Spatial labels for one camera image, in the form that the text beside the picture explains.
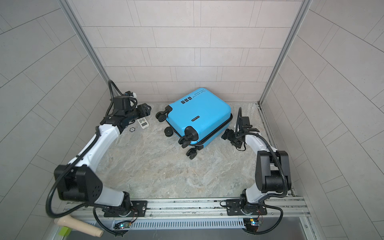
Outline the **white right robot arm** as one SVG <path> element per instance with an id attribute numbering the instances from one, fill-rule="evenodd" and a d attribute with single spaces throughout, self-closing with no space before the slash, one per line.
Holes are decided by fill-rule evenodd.
<path id="1" fill-rule="evenodd" d="M 246 215 L 257 211 L 269 198 L 287 196 L 292 184 L 289 156 L 273 148 L 250 124 L 249 117 L 239 112 L 235 129 L 227 129 L 222 139 L 229 140 L 239 151 L 245 151 L 248 146 L 257 154 L 255 183 L 240 196 L 240 208 Z"/>

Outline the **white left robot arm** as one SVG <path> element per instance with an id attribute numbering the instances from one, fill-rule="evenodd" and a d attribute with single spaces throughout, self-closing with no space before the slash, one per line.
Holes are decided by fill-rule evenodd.
<path id="1" fill-rule="evenodd" d="M 53 192 L 63 201 L 122 208 L 129 212 L 129 194 L 105 187 L 96 170 L 113 141 L 134 121 L 149 116 L 151 109 L 147 104 L 138 105 L 137 100 L 128 95 L 114 97 L 108 115 L 96 127 L 90 142 L 67 165 L 55 169 Z"/>

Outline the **blue suitcase black lining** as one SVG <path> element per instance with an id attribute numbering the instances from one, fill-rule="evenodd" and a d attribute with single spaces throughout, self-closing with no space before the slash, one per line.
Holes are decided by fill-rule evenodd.
<path id="1" fill-rule="evenodd" d="M 156 114 L 156 119 L 168 123 L 167 137 L 175 133 L 183 149 L 192 147 L 186 152 L 192 160 L 229 126 L 233 115 L 230 105 L 209 90 L 199 88 L 167 105 Z"/>

